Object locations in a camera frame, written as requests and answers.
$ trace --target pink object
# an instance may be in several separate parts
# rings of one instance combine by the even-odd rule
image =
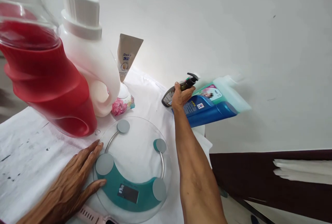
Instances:
[[[123,114],[127,110],[127,103],[124,103],[122,99],[117,98],[117,100],[112,105],[111,113],[114,116]]]

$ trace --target wristwatch strap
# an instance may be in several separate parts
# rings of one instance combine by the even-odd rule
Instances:
[[[96,211],[84,205],[81,210],[77,213],[77,217],[84,221],[86,224],[103,224],[104,217]]]

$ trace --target bathroom scale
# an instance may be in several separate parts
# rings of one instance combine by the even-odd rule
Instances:
[[[160,131],[149,121],[126,117],[113,123],[100,142],[94,180],[107,183],[97,196],[118,222],[140,223],[153,217],[167,198],[169,153]]]

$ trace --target scale display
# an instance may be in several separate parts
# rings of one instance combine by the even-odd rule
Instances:
[[[126,185],[120,184],[118,196],[137,204],[138,191]]]

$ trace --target dark brown bottle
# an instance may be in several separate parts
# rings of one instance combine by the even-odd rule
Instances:
[[[185,91],[186,89],[191,88],[196,81],[198,81],[198,77],[192,73],[187,73],[188,75],[192,76],[191,78],[188,78],[184,82],[180,83],[181,91]],[[164,95],[162,98],[162,104],[165,107],[171,107],[172,106],[172,98],[175,92],[175,86],[172,86]]]

